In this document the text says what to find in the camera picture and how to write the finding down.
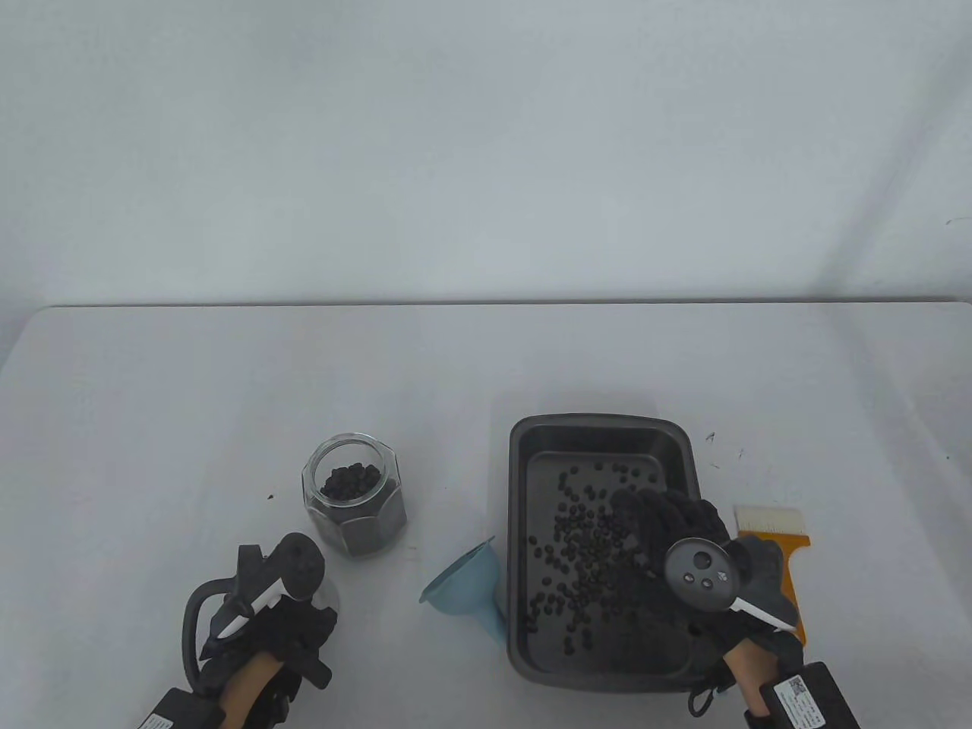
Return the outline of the person's left hand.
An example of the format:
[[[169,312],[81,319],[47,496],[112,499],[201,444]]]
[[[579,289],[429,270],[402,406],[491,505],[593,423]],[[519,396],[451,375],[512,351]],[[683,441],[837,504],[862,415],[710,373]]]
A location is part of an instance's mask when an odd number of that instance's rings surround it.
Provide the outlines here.
[[[331,607],[281,598],[235,635],[206,639],[199,653],[199,687],[221,709],[219,726],[278,727],[303,684],[325,690],[333,672],[320,659],[320,649],[336,623]]]

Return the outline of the person's right hand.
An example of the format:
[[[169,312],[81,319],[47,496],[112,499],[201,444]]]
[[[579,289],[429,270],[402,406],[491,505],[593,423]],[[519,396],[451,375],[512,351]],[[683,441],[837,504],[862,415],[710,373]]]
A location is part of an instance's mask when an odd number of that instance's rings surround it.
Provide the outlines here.
[[[617,568],[619,592],[693,634],[702,643],[702,673],[716,676],[743,641],[774,655],[782,673],[802,669],[799,612],[782,593],[782,551],[773,541],[730,538],[709,501],[677,492],[617,491],[611,509],[649,567]]]

